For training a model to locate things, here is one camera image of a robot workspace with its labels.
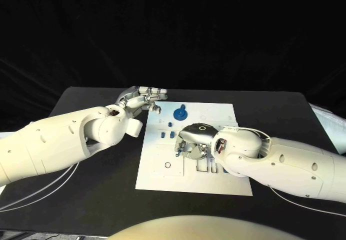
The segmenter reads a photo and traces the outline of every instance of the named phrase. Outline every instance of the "robotic hand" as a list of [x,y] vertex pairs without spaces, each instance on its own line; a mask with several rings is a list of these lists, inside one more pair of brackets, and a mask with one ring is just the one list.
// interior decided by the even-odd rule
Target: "robotic hand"
[[218,131],[195,123],[180,131],[175,151],[196,160],[211,151],[237,177],[248,176],[298,197],[346,203],[346,158],[319,147],[251,128],[225,126]]
[[128,88],[115,104],[66,113],[29,124],[0,139],[0,186],[16,180],[65,169],[114,146],[125,133],[138,137],[143,123],[134,119],[141,110],[162,109],[167,90]]

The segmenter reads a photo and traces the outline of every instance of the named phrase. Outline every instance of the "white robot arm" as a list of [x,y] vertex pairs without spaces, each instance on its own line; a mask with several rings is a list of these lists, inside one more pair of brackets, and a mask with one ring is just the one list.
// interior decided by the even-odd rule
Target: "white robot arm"
[[143,123],[134,117],[141,110],[160,114],[154,102],[167,99],[166,93],[133,86],[115,104],[45,118],[2,138],[0,186],[65,169],[114,146],[125,133],[138,137]]
[[346,203],[346,158],[297,141],[261,139],[260,133],[228,126],[218,131],[195,123],[180,131],[175,150],[192,159],[202,159],[209,150],[232,175],[298,197]]

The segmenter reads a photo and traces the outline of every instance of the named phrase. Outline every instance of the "cable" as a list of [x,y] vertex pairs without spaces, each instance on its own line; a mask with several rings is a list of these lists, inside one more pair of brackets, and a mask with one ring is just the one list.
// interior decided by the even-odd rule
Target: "cable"
[[27,203],[27,204],[23,205],[23,206],[19,206],[19,207],[14,207],[14,208],[6,209],[6,210],[3,210],[3,209],[7,208],[7,206],[2,207],[2,208],[0,208],[0,213],[7,212],[7,211],[12,211],[12,210],[16,210],[16,209],[20,209],[20,208],[32,205],[32,204],[35,204],[38,201],[40,201],[42,199],[45,199],[49,195],[52,195],[52,194],[58,191],[58,189],[65,185],[65,183],[68,182],[68,180],[71,179],[71,177],[72,177],[72,175],[74,175],[74,173],[75,173],[75,171],[76,171],[76,169],[78,169],[78,165],[79,165],[79,162],[76,163],[75,168],[74,168],[74,171],[72,171],[71,175],[68,176],[65,182],[61,184],[61,186],[59,186],[46,196],[43,196],[39,200]]
[[322,212],[322,213],[326,213],[326,214],[335,214],[335,215],[339,215],[339,216],[346,217],[346,215],[343,215],[343,214],[340,214],[340,213],[336,213],[336,212],[332,212],[332,211],[323,211],[323,210],[319,210],[319,209],[314,209],[314,208],[311,208],[311,207],[307,207],[307,206],[303,206],[303,205],[297,204],[296,202],[293,202],[293,201],[290,201],[288,199],[286,199],[286,198],[275,192],[275,190],[274,190],[273,188],[270,188],[270,189],[271,189],[273,192],[274,192],[287,202],[290,202],[291,204],[294,204],[294,205],[297,205],[297,206],[300,206],[300,207],[303,207],[303,208],[306,208],[306,209],[314,210],[314,211],[317,211],[317,212]]
[[27,198],[30,198],[32,196],[35,196],[38,193],[40,193],[48,187],[51,187],[61,179],[62,177],[66,175],[68,171],[71,170],[74,166],[71,166],[68,168],[68,170],[65,171],[65,173],[39,190],[36,191],[35,193],[32,193],[29,196],[23,197],[22,199],[19,199],[17,201],[14,201],[13,203],[10,203],[9,205],[6,206],[2,206],[0,207],[0,210],[6,209],[7,207],[10,207],[12,205],[20,203],[23,200],[26,200]]
[[55,235],[55,236],[51,236],[49,238],[46,238],[45,240],[49,240],[52,238],[56,238],[61,234]]

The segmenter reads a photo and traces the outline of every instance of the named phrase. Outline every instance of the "black table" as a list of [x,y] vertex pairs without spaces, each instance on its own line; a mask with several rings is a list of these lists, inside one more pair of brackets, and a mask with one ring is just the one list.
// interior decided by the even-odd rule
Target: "black table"
[[[51,116],[113,104],[121,91],[71,87]],[[336,152],[300,93],[169,90],[169,101],[231,103],[241,127]],[[137,119],[146,124],[147,112]],[[143,140],[144,128],[138,138],[125,135],[117,146],[82,161],[68,183],[45,200],[0,213],[0,229],[108,236],[151,219],[209,215],[264,224],[306,239],[346,239],[346,217],[293,205],[252,179],[254,196],[136,190]],[[12,183],[0,196],[0,206],[40,189],[61,174],[62,171]],[[309,207],[346,214],[343,203],[281,195]]]

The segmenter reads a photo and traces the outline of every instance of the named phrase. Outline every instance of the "black curtain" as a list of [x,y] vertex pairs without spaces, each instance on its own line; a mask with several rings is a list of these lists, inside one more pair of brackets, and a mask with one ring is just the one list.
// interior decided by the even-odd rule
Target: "black curtain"
[[301,92],[346,117],[337,9],[301,1],[2,1],[2,116],[45,118],[69,86],[140,85]]

